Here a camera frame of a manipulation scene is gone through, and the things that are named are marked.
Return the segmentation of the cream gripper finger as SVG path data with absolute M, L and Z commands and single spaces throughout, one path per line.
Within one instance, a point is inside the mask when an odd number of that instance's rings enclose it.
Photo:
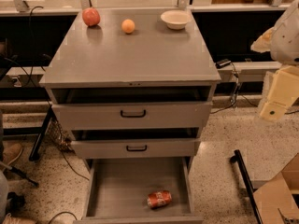
M 250 49 L 259 53 L 267 52 L 271 49 L 273 28 L 269 28 L 260 35 L 250 46 Z
M 263 80 L 258 117 L 276 122 L 299 98 L 299 68 L 285 65 L 275 73 L 267 72 Z

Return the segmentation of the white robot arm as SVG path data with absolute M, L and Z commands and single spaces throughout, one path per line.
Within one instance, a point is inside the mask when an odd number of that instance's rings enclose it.
M 255 40 L 251 50 L 264 53 L 281 64 L 263 80 L 258 118 L 268 122 L 281 119 L 299 98 L 299 1 L 294 0 L 275 25 Z

